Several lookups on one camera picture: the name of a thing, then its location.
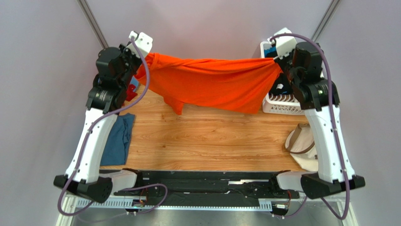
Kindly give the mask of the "orange t shirt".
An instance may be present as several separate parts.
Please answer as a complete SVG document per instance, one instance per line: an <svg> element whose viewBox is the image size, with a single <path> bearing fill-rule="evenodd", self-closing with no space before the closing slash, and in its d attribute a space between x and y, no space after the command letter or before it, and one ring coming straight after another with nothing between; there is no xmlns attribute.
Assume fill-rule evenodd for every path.
<svg viewBox="0 0 401 226"><path fill-rule="evenodd" d="M150 53L145 59L149 89L177 115L185 104L256 114L282 72L273 58L180 59Z"/></svg>

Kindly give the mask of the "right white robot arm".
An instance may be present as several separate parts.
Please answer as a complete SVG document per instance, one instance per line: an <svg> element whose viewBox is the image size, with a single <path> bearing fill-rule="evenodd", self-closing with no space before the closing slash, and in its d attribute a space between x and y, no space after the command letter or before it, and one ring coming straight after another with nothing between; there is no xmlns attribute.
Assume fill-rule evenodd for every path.
<svg viewBox="0 0 401 226"><path fill-rule="evenodd" d="M365 178L351 166L340 126L340 100L334 82L323 78L323 52L315 43L294 43L284 55L276 46L275 62L283 69L295 99L308 119L318 157L315 172L284 171L275 175L282 190L303 192L318 199L361 188Z"/></svg>

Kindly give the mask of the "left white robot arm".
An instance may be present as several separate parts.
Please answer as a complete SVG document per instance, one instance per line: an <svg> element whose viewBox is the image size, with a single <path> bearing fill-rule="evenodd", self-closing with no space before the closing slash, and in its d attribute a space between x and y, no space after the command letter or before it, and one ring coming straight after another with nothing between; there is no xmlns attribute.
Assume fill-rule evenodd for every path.
<svg viewBox="0 0 401 226"><path fill-rule="evenodd" d="M133 75L142 64L132 44L101 50L96 60L97 75L88 93L85 124L75 155L54 186L92 202L104 203L111 194L136 183L137 172L123 169L109 174L99 172L104 148L126 98Z"/></svg>

